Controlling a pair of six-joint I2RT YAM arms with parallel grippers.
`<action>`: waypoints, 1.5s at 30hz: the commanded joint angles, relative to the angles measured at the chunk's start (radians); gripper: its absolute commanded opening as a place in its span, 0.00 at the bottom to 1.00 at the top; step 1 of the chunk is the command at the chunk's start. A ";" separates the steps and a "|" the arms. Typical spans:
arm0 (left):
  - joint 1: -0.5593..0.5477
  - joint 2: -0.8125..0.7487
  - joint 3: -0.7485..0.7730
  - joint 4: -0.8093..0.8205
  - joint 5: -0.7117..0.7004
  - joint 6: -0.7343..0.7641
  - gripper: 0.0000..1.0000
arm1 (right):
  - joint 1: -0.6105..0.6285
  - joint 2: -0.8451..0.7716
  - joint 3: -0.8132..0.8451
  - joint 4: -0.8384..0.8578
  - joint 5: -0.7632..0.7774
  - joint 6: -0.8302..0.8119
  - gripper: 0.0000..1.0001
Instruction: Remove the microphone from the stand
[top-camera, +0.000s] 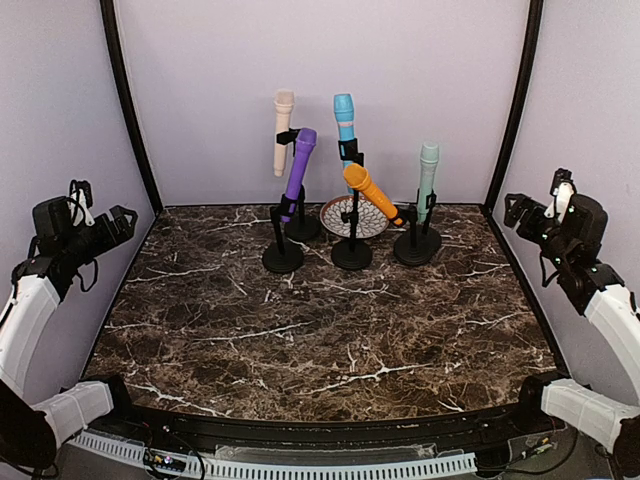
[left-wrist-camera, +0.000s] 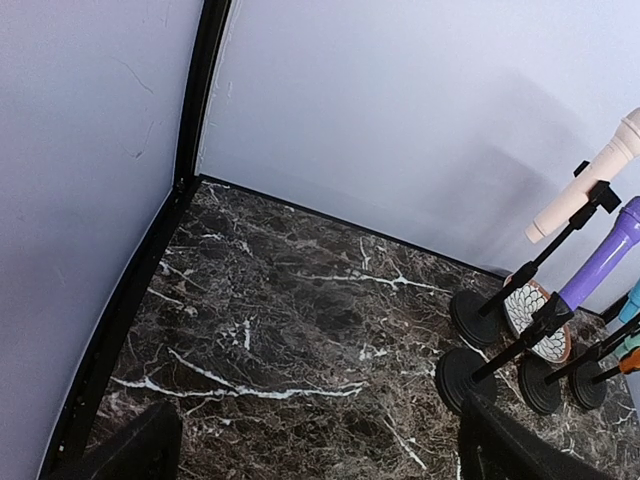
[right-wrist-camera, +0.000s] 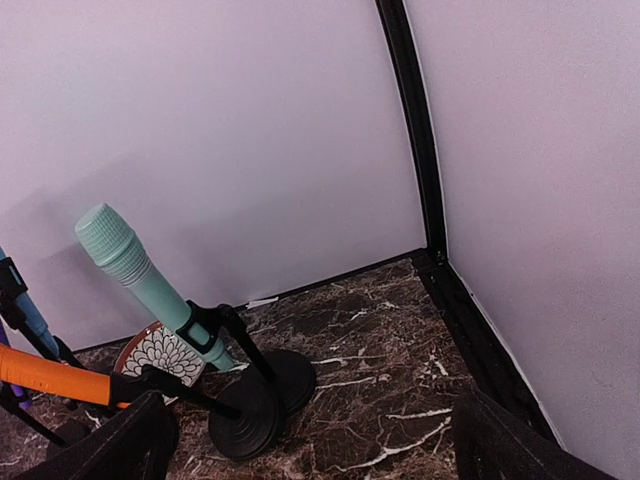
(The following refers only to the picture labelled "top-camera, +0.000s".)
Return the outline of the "mint green microphone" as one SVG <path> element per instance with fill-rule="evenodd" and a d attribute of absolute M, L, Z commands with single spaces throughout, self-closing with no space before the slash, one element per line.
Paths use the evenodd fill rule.
<path fill-rule="evenodd" d="M 417 197 L 418 222 L 424 223 L 434 203 L 434 182 L 440 159 L 438 144 L 423 143 L 420 151 L 420 181 Z"/>

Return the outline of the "black stand of orange microphone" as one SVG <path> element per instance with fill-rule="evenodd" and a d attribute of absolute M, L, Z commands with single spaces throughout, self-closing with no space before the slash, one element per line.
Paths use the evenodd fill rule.
<path fill-rule="evenodd" d="M 425 265 L 436 253 L 431 256 L 429 253 L 423 254 L 419 251 L 418 242 L 422 227 L 418 226 L 417 209 L 415 206 L 410 205 L 399 210 L 403 219 L 409 224 L 409 230 L 396 239 L 393 246 L 393 254 L 403 265 L 410 267 Z"/>

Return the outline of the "black stand of purple microphone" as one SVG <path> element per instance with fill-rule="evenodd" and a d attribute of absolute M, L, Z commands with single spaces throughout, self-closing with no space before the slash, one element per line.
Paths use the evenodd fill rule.
<path fill-rule="evenodd" d="M 262 254 L 262 264 L 270 272 L 287 274 L 303 265 L 304 254 L 298 245 L 284 238 L 281 217 L 291 219 L 297 206 L 304 202 L 305 189 L 301 187 L 296 200 L 282 195 L 280 204 L 270 208 L 270 221 L 274 229 L 275 241 Z"/>

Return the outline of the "orange microphone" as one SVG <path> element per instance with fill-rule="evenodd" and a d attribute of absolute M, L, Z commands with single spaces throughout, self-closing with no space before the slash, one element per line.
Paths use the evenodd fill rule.
<path fill-rule="evenodd" d="M 396 225 L 403 226 L 406 221 L 400 214 L 400 210 L 391 202 L 389 197 L 372 180 L 369 171 L 356 163 L 349 164 L 343 172 L 347 185 L 354 191 L 358 191 L 372 203 L 387 220 Z"/>

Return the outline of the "black stand of blue microphone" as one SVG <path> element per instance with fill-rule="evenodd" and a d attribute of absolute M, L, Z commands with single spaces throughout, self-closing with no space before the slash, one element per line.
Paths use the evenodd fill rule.
<path fill-rule="evenodd" d="M 340 140 L 340 158 L 351 161 L 359 166 L 364 165 L 364 154 L 359 151 L 358 141 Z M 331 250 L 332 262 L 339 268 L 349 271 L 365 269 L 371 264 L 373 254 L 371 248 L 357 238 L 357 226 L 359 223 L 360 194 L 353 193 L 352 208 L 341 214 L 344 223 L 349 224 L 349 237 L 336 243 Z"/>

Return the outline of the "purple microphone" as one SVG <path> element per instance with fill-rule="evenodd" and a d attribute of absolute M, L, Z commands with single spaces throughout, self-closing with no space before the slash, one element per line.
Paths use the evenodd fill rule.
<path fill-rule="evenodd" d="M 294 215 L 309 158 L 317 142 L 317 132 L 310 128 L 299 130 L 294 143 L 294 161 L 284 193 L 281 221 L 288 223 Z"/>

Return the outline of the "blue microphone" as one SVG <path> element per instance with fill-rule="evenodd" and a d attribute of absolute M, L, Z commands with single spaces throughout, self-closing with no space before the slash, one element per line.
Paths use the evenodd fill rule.
<path fill-rule="evenodd" d="M 343 168 L 346 168 L 352 163 L 346 151 L 347 143 L 355 138 L 355 109 L 351 94 L 336 94 L 333 99 L 333 111 L 338 126 L 339 154 Z"/>

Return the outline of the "black stand of mint microphone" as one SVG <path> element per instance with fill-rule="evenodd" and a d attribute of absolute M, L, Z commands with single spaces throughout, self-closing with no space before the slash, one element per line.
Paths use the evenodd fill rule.
<path fill-rule="evenodd" d="M 436 204 L 437 195 L 432 191 L 425 197 L 426 200 L 426 216 L 422 224 L 421 235 L 419 237 L 418 248 L 423 254 L 429 253 L 433 256 L 441 247 L 440 234 L 431 227 L 433 209 Z"/>

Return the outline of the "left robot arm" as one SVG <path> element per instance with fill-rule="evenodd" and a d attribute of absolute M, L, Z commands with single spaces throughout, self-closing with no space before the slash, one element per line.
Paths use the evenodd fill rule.
<path fill-rule="evenodd" d="M 25 475 L 50 479 L 61 445 L 102 417 L 120 436 L 141 427 L 123 380 L 113 375 L 75 386 L 35 405 L 24 399 L 26 372 L 50 317 L 83 265 L 130 240 L 138 215 L 122 206 L 92 219 L 80 201 L 60 196 L 32 210 L 28 257 L 11 274 L 1 314 L 1 460 Z"/>

